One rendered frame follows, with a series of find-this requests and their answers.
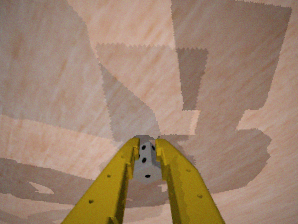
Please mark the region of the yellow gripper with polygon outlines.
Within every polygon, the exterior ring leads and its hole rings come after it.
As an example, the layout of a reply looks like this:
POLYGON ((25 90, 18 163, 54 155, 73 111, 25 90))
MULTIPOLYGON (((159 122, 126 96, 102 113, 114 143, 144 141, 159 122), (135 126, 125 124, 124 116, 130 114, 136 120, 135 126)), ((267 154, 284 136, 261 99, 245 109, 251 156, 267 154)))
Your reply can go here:
MULTIPOLYGON (((225 224, 199 171, 171 143, 155 140, 156 161, 167 181, 173 224, 225 224)), ((115 154, 61 224, 123 224, 129 179, 140 138, 115 154)))

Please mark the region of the white die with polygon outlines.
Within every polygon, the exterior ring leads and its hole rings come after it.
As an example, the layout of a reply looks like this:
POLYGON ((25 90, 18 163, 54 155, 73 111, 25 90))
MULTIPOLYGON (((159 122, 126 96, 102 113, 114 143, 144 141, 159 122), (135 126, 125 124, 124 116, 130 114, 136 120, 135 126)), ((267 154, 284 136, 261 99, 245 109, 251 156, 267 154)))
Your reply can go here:
POLYGON ((133 178, 147 185, 162 178, 161 164, 156 161, 156 149, 151 142, 140 146, 139 160, 135 160, 133 178))

